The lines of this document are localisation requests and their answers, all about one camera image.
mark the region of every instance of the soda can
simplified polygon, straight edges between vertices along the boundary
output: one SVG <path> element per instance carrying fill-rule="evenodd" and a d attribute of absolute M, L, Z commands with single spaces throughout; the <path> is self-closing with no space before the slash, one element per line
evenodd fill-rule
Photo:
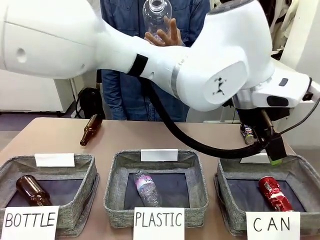
<path fill-rule="evenodd" d="M 265 196 L 269 204 L 277 212 L 293 212 L 294 209 L 282 193 L 280 185 L 272 176 L 264 176 L 259 180 L 259 190 Z"/>
<path fill-rule="evenodd" d="M 245 144 L 252 145 L 255 143 L 256 140 L 255 140 L 254 133 L 253 133 L 251 127 L 249 127 L 245 124 L 241 124 L 240 132 L 243 136 Z"/>

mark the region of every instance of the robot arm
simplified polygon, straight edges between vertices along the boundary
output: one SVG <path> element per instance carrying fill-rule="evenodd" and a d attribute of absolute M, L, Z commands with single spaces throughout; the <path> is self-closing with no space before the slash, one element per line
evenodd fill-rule
<path fill-rule="evenodd" d="M 257 0 L 214 8 L 192 47 L 158 47 L 125 35 L 97 17 L 87 0 L 0 1 L 0 69 L 54 79 L 115 70 L 149 79 L 198 111 L 232 99 L 260 140 L 270 138 L 270 122 L 287 116 L 310 89 L 307 75 L 275 67 L 271 51 Z"/>

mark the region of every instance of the beige tabletop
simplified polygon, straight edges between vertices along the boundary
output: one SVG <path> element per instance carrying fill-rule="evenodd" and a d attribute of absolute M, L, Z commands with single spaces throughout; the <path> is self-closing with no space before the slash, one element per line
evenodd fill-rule
<path fill-rule="evenodd" d="M 32 121 L 0 153 L 0 165 L 12 156 L 35 153 L 93 154 L 100 174 L 100 182 L 94 198 L 89 219 L 77 240 L 130 240 L 132 228 L 113 229 L 103 207 L 109 169 L 116 152 L 128 149 L 188 149 L 166 129 L 161 122 L 104 121 L 102 128 L 86 147 L 79 141 L 88 120 L 66 118 L 37 118 Z M 223 149 L 245 147 L 237 124 L 180 123 L 182 131 L 196 140 Z M 204 227 L 189 228 L 186 240 L 234 240 L 222 219 L 217 204 L 214 174 L 217 158 L 200 154 L 209 194 Z M 320 240 L 308 237 L 306 240 Z"/>

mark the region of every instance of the robot logo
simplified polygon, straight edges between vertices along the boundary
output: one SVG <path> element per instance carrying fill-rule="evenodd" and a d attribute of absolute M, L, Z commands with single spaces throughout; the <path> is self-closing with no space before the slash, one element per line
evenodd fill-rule
<path fill-rule="evenodd" d="M 222 95 L 225 95 L 225 93 L 221 90 L 221 86 L 226 82 L 227 80 L 223 80 L 221 77 L 216 78 L 214 80 L 214 82 L 218 82 L 218 91 L 213 92 L 212 95 L 218 94 L 218 93 L 222 93 Z"/>

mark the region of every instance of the pink and white label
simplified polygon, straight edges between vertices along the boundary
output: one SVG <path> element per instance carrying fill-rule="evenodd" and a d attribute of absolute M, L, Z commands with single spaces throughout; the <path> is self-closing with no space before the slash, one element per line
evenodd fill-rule
<path fill-rule="evenodd" d="M 135 183 L 135 186 L 136 186 L 136 189 L 139 189 L 145 185 L 145 184 L 148 184 L 148 183 L 153 183 L 154 181 L 152 180 L 152 178 L 150 176 L 146 176 L 146 175 L 141 175 L 139 177 L 139 179 L 136 181 Z"/>

